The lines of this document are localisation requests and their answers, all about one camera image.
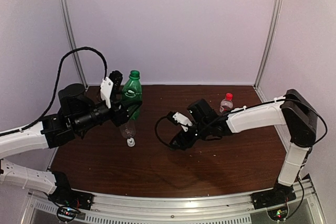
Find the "green plastic bottle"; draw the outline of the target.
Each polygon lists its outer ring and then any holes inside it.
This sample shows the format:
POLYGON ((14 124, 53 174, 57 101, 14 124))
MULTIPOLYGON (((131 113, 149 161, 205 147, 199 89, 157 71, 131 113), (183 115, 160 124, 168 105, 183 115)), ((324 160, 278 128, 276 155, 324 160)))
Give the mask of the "green plastic bottle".
POLYGON ((131 70, 129 79, 122 89, 122 101, 142 101, 142 86, 138 70, 131 70))

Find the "clear plastic bottle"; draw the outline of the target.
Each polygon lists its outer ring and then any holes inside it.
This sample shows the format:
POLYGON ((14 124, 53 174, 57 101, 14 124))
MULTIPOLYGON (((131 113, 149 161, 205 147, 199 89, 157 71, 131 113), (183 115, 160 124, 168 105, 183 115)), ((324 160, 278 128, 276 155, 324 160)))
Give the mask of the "clear plastic bottle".
POLYGON ((127 123, 122 124, 119 130, 122 137, 126 139, 134 138, 136 135, 135 120, 129 120, 127 123))

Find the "white flip bottle cap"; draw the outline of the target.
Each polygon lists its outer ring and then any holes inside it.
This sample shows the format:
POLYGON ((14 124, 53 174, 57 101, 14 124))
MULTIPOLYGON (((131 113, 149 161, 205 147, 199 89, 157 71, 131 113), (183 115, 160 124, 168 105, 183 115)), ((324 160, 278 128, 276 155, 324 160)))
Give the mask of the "white flip bottle cap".
POLYGON ((134 147, 135 146, 135 140, 134 138, 130 137, 127 139, 127 145, 128 147, 134 147))

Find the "clear bottle red cap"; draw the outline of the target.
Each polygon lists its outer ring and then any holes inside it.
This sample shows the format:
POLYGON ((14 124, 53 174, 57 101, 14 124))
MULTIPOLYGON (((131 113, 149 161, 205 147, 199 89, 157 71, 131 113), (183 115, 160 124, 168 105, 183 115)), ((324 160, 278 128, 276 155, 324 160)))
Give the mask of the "clear bottle red cap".
POLYGON ((233 94, 226 93, 225 98, 220 102, 219 112, 223 114, 233 109, 233 94))

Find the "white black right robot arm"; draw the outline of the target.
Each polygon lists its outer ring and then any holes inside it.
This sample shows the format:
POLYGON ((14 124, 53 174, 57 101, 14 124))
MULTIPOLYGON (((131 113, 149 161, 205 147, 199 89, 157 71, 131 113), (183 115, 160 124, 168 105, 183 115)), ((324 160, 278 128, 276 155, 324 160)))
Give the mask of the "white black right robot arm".
POLYGON ((164 118, 170 111, 205 99, 218 109, 231 92, 236 106, 258 104, 252 87, 145 86, 136 127, 136 144, 118 151, 114 188, 118 195, 196 197, 241 193, 274 185, 285 148, 274 127, 243 131, 216 141, 197 141, 186 151, 165 146, 179 128, 164 118))

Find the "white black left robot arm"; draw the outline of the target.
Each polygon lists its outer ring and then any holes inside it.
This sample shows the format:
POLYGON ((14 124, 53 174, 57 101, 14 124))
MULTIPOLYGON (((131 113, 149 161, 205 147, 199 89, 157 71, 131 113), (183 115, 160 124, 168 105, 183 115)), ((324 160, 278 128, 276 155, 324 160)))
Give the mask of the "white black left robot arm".
POLYGON ((83 84, 71 84, 58 93, 61 108, 56 114, 43 116, 33 126, 23 126, 9 134, 1 133, 1 184, 15 185, 55 195, 64 205, 76 197, 67 176, 62 172, 43 172, 8 161, 15 154, 65 145, 97 125, 110 120, 119 127, 142 105, 141 101, 121 101, 115 96, 107 106, 86 96, 83 84))

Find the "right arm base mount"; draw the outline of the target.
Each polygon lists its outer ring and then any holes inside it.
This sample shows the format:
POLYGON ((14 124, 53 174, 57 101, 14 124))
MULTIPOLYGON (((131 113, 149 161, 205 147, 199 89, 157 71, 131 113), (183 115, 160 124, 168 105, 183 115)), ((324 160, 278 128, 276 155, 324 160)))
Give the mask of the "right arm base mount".
POLYGON ((286 207, 286 210, 276 210, 274 214, 268 214, 271 220, 284 221, 289 215, 288 202, 297 198, 293 184, 286 186, 281 184, 278 179, 272 189, 267 189, 251 194, 254 209, 272 208, 277 205, 286 207))

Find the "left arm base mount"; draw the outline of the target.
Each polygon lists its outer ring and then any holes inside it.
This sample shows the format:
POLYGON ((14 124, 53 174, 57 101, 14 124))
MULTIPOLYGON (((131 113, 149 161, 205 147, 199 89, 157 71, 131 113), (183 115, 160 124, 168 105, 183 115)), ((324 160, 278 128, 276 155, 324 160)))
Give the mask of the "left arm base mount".
POLYGON ((92 193, 72 189, 63 172, 51 172, 51 174, 55 177, 56 189, 46 196, 57 207, 56 217, 60 222, 69 223, 81 213, 81 209, 91 209, 94 198, 92 193))

